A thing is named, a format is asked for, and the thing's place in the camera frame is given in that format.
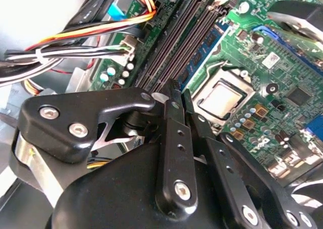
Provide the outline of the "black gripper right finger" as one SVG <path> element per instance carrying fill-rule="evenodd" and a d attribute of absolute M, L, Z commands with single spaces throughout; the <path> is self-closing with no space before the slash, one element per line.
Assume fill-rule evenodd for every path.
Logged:
<path fill-rule="evenodd" d="M 227 228 L 317 228 L 314 219 L 229 133 L 214 135 L 196 113 L 189 90 L 185 118 L 193 133 L 194 155 L 204 156 Z"/>

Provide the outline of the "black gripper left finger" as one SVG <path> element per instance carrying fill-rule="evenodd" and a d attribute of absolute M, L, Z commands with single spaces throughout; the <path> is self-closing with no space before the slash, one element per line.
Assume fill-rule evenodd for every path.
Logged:
<path fill-rule="evenodd" d="M 17 127 L 21 179 L 34 177 L 53 210 L 78 178 L 144 145 L 162 144 L 155 202 L 175 221 L 198 207 L 191 130 L 180 91 L 140 88 L 66 93 L 27 99 Z"/>

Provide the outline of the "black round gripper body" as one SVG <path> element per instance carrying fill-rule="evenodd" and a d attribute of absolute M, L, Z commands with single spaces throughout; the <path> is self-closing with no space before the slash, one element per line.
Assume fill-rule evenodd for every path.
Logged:
<path fill-rule="evenodd" d="M 51 216 L 52 228 L 225 228 L 222 203 L 205 163 L 195 162 L 198 207 L 175 221 L 155 202 L 162 144 L 144 145 L 72 182 Z"/>

